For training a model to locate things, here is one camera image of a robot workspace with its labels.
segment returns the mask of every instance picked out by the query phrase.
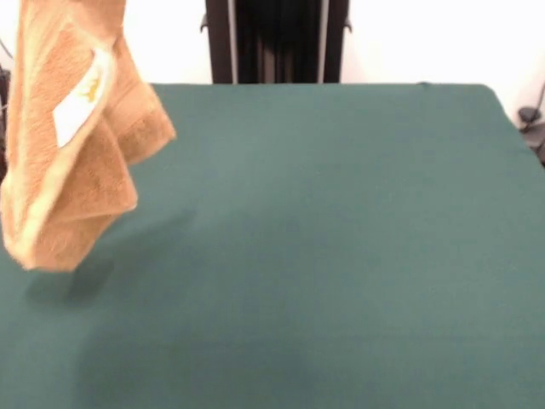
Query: green felt surface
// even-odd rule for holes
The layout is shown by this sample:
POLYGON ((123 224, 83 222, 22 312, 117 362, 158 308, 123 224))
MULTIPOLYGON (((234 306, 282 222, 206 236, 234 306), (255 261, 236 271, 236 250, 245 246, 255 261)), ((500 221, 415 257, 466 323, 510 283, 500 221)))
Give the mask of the green felt surface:
POLYGON ((545 405, 545 178, 480 86, 158 86, 73 275, 0 253, 2 409, 545 405))

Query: white wall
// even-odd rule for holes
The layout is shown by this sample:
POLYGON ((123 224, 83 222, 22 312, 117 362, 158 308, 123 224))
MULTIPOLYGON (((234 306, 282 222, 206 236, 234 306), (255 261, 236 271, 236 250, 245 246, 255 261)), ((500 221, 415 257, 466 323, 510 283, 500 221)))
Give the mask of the white wall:
MULTIPOLYGON (((0 4, 13 49, 18 0, 0 4)), ((125 32, 146 80, 211 82, 204 11, 204 0, 128 0, 125 32)), ((342 82, 487 84, 515 120, 545 81, 543 0, 351 0, 350 15, 342 82)), ((0 63, 9 66, 1 51, 0 63)))
POLYGON ((506 113, 545 81, 543 0, 352 0, 342 81, 481 83, 506 113))

